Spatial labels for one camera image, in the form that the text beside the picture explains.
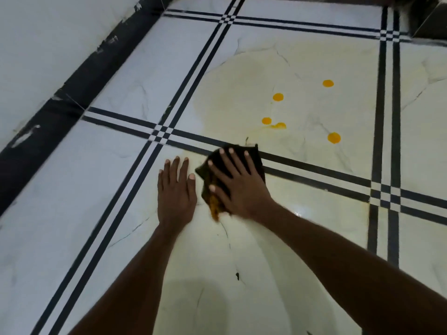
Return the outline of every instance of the tiled floor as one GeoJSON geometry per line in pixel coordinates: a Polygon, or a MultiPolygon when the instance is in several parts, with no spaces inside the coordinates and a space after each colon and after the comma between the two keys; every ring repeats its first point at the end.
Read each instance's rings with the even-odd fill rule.
{"type": "MultiPolygon", "coordinates": [[[[447,48],[399,22],[371,6],[171,4],[2,216],[0,333],[66,334],[158,224],[164,160],[192,171],[225,142],[259,144],[281,204],[447,296],[447,48]]],[[[361,329],[275,236],[216,224],[199,199],[154,333],[361,329]]]]}

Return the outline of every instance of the yellow stain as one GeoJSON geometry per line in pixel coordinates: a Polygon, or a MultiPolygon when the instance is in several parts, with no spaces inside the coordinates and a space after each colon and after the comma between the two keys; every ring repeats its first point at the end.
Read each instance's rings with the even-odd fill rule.
{"type": "Polygon", "coordinates": [[[342,137],[338,133],[336,133],[336,132],[330,133],[328,135],[328,141],[332,142],[333,144],[338,143],[341,140],[342,140],[342,137]]]}
{"type": "Polygon", "coordinates": [[[262,123],[263,124],[270,124],[270,123],[272,123],[272,119],[269,118],[269,117],[265,117],[265,118],[262,119],[262,123]]]}
{"type": "Polygon", "coordinates": [[[275,95],[273,95],[273,100],[282,101],[284,100],[284,95],[282,95],[281,93],[276,93],[275,95]]]}
{"type": "Polygon", "coordinates": [[[273,129],[286,129],[287,128],[287,126],[286,126],[286,124],[284,122],[279,122],[277,124],[272,124],[270,127],[273,128],[273,129]]]}
{"type": "Polygon", "coordinates": [[[332,87],[334,85],[334,82],[332,80],[324,80],[323,86],[325,87],[332,87]]]}

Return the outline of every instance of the right hand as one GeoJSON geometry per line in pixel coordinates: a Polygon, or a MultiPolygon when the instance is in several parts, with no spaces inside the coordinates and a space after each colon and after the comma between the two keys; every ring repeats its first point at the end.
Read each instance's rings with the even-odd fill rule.
{"type": "Polygon", "coordinates": [[[232,214],[238,215],[241,218],[257,220],[261,211],[274,203],[274,201],[271,198],[264,181],[262,181],[262,178],[256,171],[249,152],[245,151],[244,156],[247,160],[250,172],[246,170],[233,148],[229,148],[228,151],[230,152],[236,167],[227,157],[224,150],[219,150],[220,156],[232,175],[232,178],[226,176],[217,169],[211,160],[208,161],[208,166],[219,180],[227,186],[231,198],[229,198],[221,188],[215,185],[210,185],[210,191],[220,198],[227,210],[232,214]]]}

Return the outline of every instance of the checkered tile pattern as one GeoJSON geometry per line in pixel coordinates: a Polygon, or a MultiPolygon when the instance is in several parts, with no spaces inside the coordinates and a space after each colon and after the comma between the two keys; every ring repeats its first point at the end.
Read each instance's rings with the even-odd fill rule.
{"type": "Polygon", "coordinates": [[[385,30],[380,31],[380,41],[400,41],[400,33],[396,30],[385,30]]]}
{"type": "Polygon", "coordinates": [[[174,130],[173,128],[157,124],[153,132],[149,136],[149,141],[155,141],[161,143],[162,145],[165,145],[169,137],[171,136],[173,130],[174,130]]]}
{"type": "Polygon", "coordinates": [[[371,182],[371,197],[369,203],[400,212],[400,188],[371,182]]]}
{"type": "Polygon", "coordinates": [[[227,23],[232,24],[234,22],[234,19],[236,18],[236,15],[226,15],[223,14],[219,23],[227,23]]]}

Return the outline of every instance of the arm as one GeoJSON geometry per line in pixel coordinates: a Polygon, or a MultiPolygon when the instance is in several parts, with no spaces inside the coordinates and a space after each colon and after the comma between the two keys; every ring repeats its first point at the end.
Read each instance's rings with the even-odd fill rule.
{"type": "Polygon", "coordinates": [[[221,151],[232,174],[211,170],[231,193],[210,190],[233,214],[252,219],[280,237],[309,266],[337,303],[371,334],[447,334],[447,300],[403,271],[273,201],[248,152],[249,172],[230,149],[221,151]]]}
{"type": "Polygon", "coordinates": [[[187,158],[177,181],[179,161],[170,167],[166,160],[159,172],[159,225],[152,237],[70,335],[152,334],[169,256],[197,203],[194,174],[186,179],[187,158]]]}

